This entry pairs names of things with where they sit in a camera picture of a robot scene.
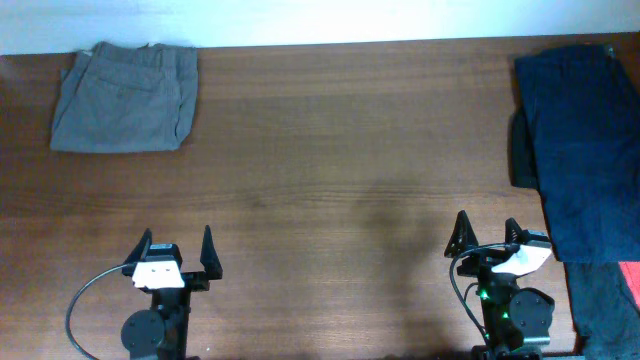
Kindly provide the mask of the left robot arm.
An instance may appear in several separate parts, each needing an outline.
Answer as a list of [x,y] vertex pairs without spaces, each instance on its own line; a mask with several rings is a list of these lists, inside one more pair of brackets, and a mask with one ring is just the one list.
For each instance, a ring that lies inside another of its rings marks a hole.
[[147,309],[132,314],[121,329],[121,342],[131,359],[179,360],[187,357],[191,295],[207,292],[223,278],[212,231],[204,228],[200,271],[183,272],[176,244],[155,244],[147,229],[124,261],[122,274],[151,296]]

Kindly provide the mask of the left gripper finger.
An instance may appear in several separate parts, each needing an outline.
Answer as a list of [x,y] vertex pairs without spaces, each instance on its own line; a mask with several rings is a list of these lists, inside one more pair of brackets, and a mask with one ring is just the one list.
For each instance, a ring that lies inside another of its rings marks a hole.
[[138,242],[138,244],[134,247],[134,249],[130,252],[127,258],[124,261],[124,264],[134,264],[140,261],[149,246],[152,244],[152,232],[149,228],[147,228]]
[[204,229],[200,263],[203,265],[209,280],[221,280],[223,278],[223,268],[214,247],[213,235],[209,225],[206,225]]

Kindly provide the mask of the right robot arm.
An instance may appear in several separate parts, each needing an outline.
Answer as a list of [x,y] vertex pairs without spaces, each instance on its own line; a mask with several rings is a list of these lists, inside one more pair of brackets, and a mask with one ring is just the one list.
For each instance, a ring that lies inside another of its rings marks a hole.
[[537,271],[552,255],[543,232],[505,222],[505,240],[481,245],[467,213],[459,211],[444,251],[452,289],[483,343],[471,350],[472,359],[541,359],[550,343],[555,301],[517,280]]

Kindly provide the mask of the navy blue shorts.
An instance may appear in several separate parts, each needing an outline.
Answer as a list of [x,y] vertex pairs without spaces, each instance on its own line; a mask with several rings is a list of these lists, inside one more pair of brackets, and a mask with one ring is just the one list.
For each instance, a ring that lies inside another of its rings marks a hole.
[[558,258],[638,260],[639,94],[613,49],[549,49],[514,67]]

